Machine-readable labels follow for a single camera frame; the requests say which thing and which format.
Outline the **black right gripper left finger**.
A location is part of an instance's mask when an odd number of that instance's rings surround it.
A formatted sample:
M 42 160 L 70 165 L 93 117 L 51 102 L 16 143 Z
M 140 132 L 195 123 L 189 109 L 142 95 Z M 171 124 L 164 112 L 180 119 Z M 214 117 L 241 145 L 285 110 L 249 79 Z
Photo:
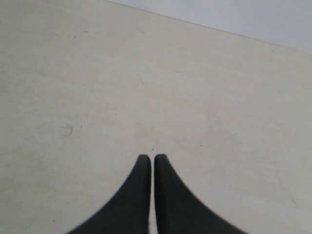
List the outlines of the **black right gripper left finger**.
M 71 234 L 148 234 L 151 201 L 151 160 L 139 155 L 130 174 L 94 215 Z

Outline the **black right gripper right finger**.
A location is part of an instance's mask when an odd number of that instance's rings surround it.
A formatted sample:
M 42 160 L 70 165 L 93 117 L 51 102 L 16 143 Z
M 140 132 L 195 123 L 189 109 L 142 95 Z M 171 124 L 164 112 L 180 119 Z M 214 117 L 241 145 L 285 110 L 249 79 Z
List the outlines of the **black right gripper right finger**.
M 154 159 L 154 199 L 159 234 L 243 234 L 206 207 L 183 183 L 165 154 Z

